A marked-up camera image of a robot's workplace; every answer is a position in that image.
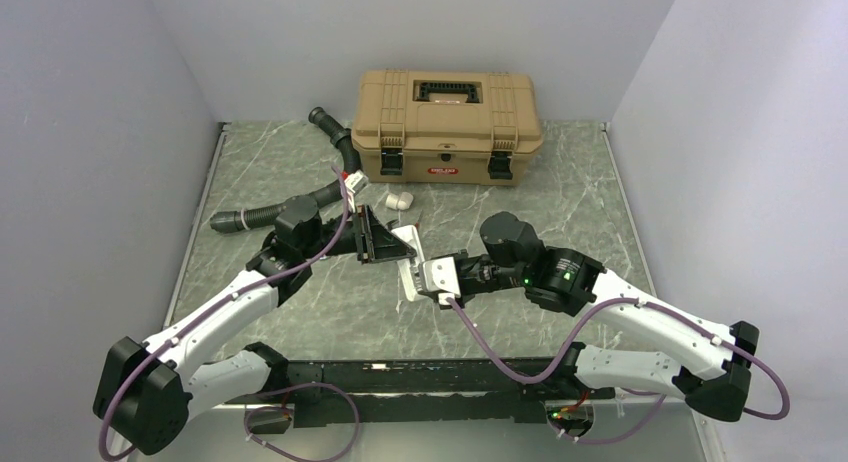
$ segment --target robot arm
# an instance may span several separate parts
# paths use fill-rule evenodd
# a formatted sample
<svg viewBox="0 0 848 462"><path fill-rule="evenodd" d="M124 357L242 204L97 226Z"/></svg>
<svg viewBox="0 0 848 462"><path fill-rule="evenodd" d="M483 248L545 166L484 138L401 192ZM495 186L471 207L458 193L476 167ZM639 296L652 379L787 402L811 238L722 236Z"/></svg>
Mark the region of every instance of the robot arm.
<svg viewBox="0 0 848 462"><path fill-rule="evenodd" d="M759 338L756 327L746 322L718 324L677 309L633 287L597 260L571 249L545 246L530 224L507 212L486 219L480 236L485 255L469 257L463 251L419 259L417 266L411 263L410 274L403 278L402 273L405 282L414 281L407 292L414 290L450 309L450 300L463 307L479 293L523 288L525 296L541 308L573 317L583 317L609 299L638 300L604 308L597 318L660 351L616 351L575 343L564 363L576 382L588 389L627 387L662 393L684 399L708 417L739 420L750 385L750 363L722 342L753 354ZM415 246L415 240L409 242ZM692 321L712 337L705 338L676 318L645 307L647 303Z"/></svg>
<svg viewBox="0 0 848 462"><path fill-rule="evenodd" d="M312 275L308 267L287 277L275 277L270 284L262 281L324 253L322 248L339 224L343 224L343 231L327 255L355 253L362 263L415 255L380 224L368 206L359 207L350 220L335 219L326 224L322 224L317 204L310 197L293 197L286 206L262 250L224 290L142 343L126 337L110 349L93 407L100 418L106 416L107 407L130 373L141 370L142 363L150 360L117 402L110 421L112 428L141 452L150 455L162 450L190 419L211 407L265 388L291 385L288 361L261 343L251 344L226 360L207 361L227 340L282 305L303 286ZM249 285L251 290L239 293ZM219 305L229 295L231 300ZM203 315L212 306L218 309Z"/></svg>

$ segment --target toolbox latch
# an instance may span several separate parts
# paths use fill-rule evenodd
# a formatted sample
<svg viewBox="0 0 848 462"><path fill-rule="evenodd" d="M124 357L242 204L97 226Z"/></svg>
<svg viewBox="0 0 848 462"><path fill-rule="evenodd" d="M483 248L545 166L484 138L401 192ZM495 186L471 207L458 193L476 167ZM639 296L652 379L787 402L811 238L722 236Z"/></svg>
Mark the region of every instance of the toolbox latch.
<svg viewBox="0 0 848 462"><path fill-rule="evenodd" d="M489 178L500 180L512 180L512 171L509 163L512 157L510 152L494 151L489 158Z"/></svg>
<svg viewBox="0 0 848 462"><path fill-rule="evenodd" d="M403 175L403 151L401 149L384 147L380 150L380 175Z"/></svg>

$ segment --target white pvc fitting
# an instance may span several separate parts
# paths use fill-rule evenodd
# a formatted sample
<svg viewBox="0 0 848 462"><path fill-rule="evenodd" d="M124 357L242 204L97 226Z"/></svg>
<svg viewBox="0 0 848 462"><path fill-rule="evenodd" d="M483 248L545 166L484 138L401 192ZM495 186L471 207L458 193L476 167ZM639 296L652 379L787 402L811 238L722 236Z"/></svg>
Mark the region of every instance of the white pvc fitting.
<svg viewBox="0 0 848 462"><path fill-rule="evenodd" d="M412 205L412 194L409 192L401 192L400 195L395 195L389 192L386 196L386 207L390 209L406 210Z"/></svg>

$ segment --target white cable tie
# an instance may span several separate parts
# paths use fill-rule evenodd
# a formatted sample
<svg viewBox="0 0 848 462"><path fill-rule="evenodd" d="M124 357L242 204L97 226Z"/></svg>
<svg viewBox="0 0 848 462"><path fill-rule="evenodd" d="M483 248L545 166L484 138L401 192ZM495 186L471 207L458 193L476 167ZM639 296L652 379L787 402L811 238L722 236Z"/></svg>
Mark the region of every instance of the white cable tie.
<svg viewBox="0 0 848 462"><path fill-rule="evenodd" d="M241 218L241 226L244 227L244 230L250 230L250 227L247 226L247 221L244 220L244 207L241 208L239 217Z"/></svg>
<svg viewBox="0 0 848 462"><path fill-rule="evenodd" d="M624 418L624 401L622 401L619 398L616 398L615 399L615 410L616 410L616 415L618 416L619 419Z"/></svg>

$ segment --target metal edge trim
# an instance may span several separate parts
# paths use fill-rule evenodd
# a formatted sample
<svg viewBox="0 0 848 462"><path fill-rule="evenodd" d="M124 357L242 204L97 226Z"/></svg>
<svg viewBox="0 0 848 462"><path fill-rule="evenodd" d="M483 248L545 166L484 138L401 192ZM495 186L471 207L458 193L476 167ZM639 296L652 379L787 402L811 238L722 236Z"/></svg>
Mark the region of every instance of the metal edge trim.
<svg viewBox="0 0 848 462"><path fill-rule="evenodd" d="M209 197L209 189L212 187L212 179L215 177L215 169L218 167L218 160L221 156L221 149L224 147L224 142L227 139L227 132L230 127L229 123L221 124L221 131L218 134L218 142L215 145L215 152L212 154L212 163L209 165L209 170L206 172L206 183L203 185L203 192L200 195L200 201L197 204L197 209L194 212L194 221L191 224L191 233L188 237L188 246L186 247L183 262L180 265L180 272L177 274L177 282L174 284L174 291L171 293L171 302L168 304L168 312L165 313L165 322L162 328L168 328L172 324L174 310L177 307L177 299L180 296L180 289L183 286L186 269L188 268L188 260L191 257L191 251L194 248L194 241L197 239L197 231L200 229L201 216L203 215L203 207L206 206L206 199Z"/></svg>
<svg viewBox="0 0 848 462"><path fill-rule="evenodd" d="M627 218L630 219L630 229L633 231L633 236L636 238L636 247L639 249L639 257L642 259L642 266L645 267L645 276L648 278L648 288L651 290L651 295L656 297L657 289L654 287L654 279L651 277L651 270L648 268L648 261L645 259L645 251L642 250L642 240L639 238L639 232L636 231L636 222L633 220L633 212L630 211L630 202L627 201L627 194L624 192L624 184L621 182L621 174L618 172L618 165L615 163L615 155L612 153L612 146L609 142L609 134L606 131L606 124L601 124L601 134L604 137L604 143L607 144L607 152L612 161L612 170L615 172L615 180L618 182L618 190L621 192L621 198L624 199L624 208L627 210Z"/></svg>
<svg viewBox="0 0 848 462"><path fill-rule="evenodd" d="M727 454L721 445L721 437L718 435L716 424L711 419L692 411L695 420L695 431L701 440L701 448L704 449L704 458L708 462L727 462Z"/></svg>

